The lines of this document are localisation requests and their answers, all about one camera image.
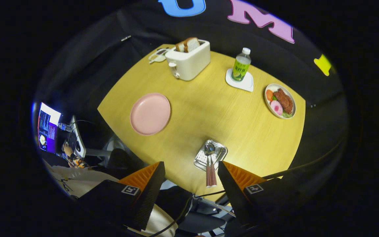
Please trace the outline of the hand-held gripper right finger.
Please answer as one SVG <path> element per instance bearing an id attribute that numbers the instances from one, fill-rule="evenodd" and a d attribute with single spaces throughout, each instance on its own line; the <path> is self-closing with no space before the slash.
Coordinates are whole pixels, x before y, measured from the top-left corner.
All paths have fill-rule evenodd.
<path id="1" fill-rule="evenodd" d="M 275 224 L 306 202 L 299 189 L 278 177 L 266 180 L 226 161 L 218 163 L 217 174 L 236 218 L 245 227 Z"/>

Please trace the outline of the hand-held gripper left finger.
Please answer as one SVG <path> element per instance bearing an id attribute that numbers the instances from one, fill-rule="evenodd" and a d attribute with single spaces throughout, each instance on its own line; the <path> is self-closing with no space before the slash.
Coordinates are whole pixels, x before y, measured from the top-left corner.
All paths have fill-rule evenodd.
<path id="1" fill-rule="evenodd" d="M 160 161 L 119 181 L 104 180 L 78 198 L 78 205 L 113 224 L 145 230 L 164 176 Z"/>

